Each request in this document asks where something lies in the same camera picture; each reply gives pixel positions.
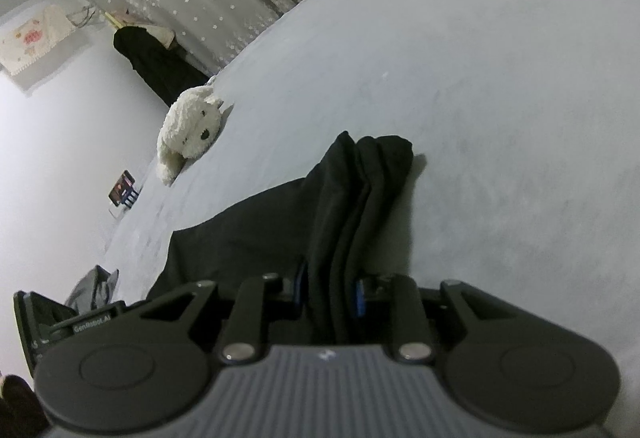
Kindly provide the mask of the person left hand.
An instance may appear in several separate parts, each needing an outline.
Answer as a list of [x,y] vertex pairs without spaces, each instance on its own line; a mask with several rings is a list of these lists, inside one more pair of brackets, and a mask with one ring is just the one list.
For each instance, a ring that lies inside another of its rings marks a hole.
[[29,384],[17,375],[1,377],[1,436],[41,437],[51,424]]

